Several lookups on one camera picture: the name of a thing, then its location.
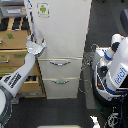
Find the label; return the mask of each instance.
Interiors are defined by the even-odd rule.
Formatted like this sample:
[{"label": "label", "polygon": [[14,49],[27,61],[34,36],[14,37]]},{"label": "label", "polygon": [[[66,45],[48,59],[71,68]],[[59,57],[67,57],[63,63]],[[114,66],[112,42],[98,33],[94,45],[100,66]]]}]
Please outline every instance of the label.
[{"label": "label", "polygon": [[25,58],[26,53],[13,54],[14,58]]},{"label": "label", "polygon": [[14,38],[11,33],[7,34],[7,36],[8,36],[9,39],[13,39]]},{"label": "label", "polygon": [[9,14],[20,14],[20,9],[7,10]]},{"label": "label", "polygon": [[112,79],[117,87],[121,86],[127,74],[127,70],[123,67],[122,64],[120,64]]}]

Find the cable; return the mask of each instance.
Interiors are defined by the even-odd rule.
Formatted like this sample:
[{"label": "cable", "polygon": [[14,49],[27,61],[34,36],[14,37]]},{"label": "cable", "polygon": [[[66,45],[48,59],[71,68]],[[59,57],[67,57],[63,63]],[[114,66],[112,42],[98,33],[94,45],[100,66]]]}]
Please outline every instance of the cable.
[{"label": "cable", "polygon": [[89,82],[90,83],[90,88],[87,91],[82,91],[81,88],[80,88],[80,86],[79,86],[79,91],[82,92],[82,93],[88,93],[88,92],[90,92],[91,89],[92,89],[92,83],[91,83],[91,81],[89,81],[89,80],[83,80],[83,81]]},{"label": "cable", "polygon": [[99,48],[99,46],[98,46],[97,44],[92,44],[92,46],[91,46],[91,50],[92,50],[92,52],[94,52],[93,49],[92,49],[93,46],[96,46],[97,48]]},{"label": "cable", "polygon": [[124,97],[123,97],[122,102],[121,102],[121,117],[120,117],[120,123],[119,123],[118,128],[120,128],[120,125],[121,125],[121,121],[122,121],[122,107],[123,107],[124,98],[127,95],[127,92],[128,91],[125,92]]},{"label": "cable", "polygon": [[114,126],[118,123],[118,117],[117,117],[118,113],[114,112],[115,108],[116,107],[113,107],[112,114],[108,117],[108,119],[107,119],[107,121],[106,121],[106,123],[104,125],[104,128],[106,128],[107,124],[109,125],[109,127],[114,128]]},{"label": "cable", "polygon": [[98,3],[100,3],[100,4],[104,4],[107,0],[96,0]]}]

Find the black floor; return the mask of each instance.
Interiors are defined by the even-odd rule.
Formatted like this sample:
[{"label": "black floor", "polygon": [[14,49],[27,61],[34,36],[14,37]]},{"label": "black floor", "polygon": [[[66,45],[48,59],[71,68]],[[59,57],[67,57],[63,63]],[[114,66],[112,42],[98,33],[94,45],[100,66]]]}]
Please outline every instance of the black floor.
[{"label": "black floor", "polygon": [[[128,1],[92,0],[89,32],[85,51],[90,52],[92,44],[108,47],[115,33],[126,36],[120,23],[121,10],[128,8]],[[47,100],[45,98],[20,99],[18,105],[12,107],[12,117],[5,128],[36,128],[40,125],[79,125],[92,128],[91,115],[98,117],[101,128],[105,119],[97,109],[86,108],[85,94],[79,92],[77,99]]]}]

